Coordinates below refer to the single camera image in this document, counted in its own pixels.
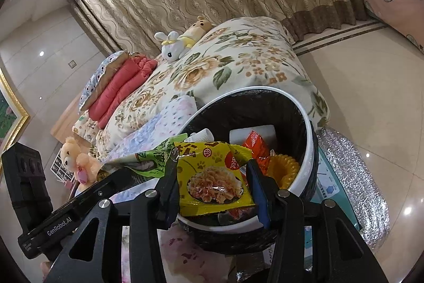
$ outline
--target trash can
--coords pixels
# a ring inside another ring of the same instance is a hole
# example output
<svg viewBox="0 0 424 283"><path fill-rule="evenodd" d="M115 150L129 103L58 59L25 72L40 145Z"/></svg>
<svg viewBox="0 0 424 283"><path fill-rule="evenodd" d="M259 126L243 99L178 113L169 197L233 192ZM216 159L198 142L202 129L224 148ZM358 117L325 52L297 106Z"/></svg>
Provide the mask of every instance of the trash can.
<svg viewBox="0 0 424 283"><path fill-rule="evenodd" d="M190 135L208 128L215 140L229 142L231 130L270 124L276 131L276 152L292 156L300 164L289 191L309 201L316 189L318 142L306 111L289 93L266 86L234 90L199 109L181 133ZM210 225L195 217L178 215L178 219L198 246L227 255L265 250L277 235L275 230L264 229L257 216L227 226Z"/></svg>

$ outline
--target stuffed animal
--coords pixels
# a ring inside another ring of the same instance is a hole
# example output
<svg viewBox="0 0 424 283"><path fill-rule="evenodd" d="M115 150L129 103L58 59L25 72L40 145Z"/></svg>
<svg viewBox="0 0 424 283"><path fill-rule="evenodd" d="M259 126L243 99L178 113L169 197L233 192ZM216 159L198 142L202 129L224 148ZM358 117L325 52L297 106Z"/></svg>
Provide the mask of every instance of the stuffed animal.
<svg viewBox="0 0 424 283"><path fill-rule="evenodd" d="M97 173L102 166L101 162L82 153L73 137L65 139L65 143L60 149L60 158L63 166L74 173L74 178L80 182L82 191L96 182Z"/></svg>
<svg viewBox="0 0 424 283"><path fill-rule="evenodd" d="M215 24L205 20L203 16L197 17L194 23L184 34L178 36L176 31L171 31L168 35L164 32L155 34L155 39L162 41L162 57L168 62L181 59L203 36L215 27Z"/></svg>

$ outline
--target ceiling light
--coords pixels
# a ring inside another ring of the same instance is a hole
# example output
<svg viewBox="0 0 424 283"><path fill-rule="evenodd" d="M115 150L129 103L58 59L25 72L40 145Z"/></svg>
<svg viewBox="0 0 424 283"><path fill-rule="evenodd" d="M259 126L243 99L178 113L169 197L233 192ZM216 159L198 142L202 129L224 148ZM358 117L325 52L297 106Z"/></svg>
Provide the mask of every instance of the ceiling light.
<svg viewBox="0 0 424 283"><path fill-rule="evenodd" d="M411 213L411 211L412 211L412 208L411 207L406 207L405 210L403 211L403 214L405 216L407 216L407 215L409 215Z"/></svg>

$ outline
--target bubble wrap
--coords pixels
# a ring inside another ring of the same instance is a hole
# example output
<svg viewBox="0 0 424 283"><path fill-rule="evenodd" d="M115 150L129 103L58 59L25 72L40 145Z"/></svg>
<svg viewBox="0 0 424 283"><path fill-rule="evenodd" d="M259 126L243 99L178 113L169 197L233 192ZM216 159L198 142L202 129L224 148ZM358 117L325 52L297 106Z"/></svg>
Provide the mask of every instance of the bubble wrap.
<svg viewBox="0 0 424 283"><path fill-rule="evenodd" d="M375 253L389 234L389 210L353 143L325 127L317 133L319 146L342 184L360 225L362 238Z"/></svg>

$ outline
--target red snack wrapper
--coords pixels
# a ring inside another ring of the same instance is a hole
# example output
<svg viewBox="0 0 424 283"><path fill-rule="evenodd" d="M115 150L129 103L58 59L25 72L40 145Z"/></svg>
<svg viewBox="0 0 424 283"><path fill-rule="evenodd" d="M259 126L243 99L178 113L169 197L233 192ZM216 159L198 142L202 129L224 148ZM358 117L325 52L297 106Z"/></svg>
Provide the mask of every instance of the red snack wrapper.
<svg viewBox="0 0 424 283"><path fill-rule="evenodd" d="M268 170L271 154L263 138L259 133L252 131L249 137L244 141L243 147L252 150L252 157L256 160L260 170L265 175Z"/></svg>

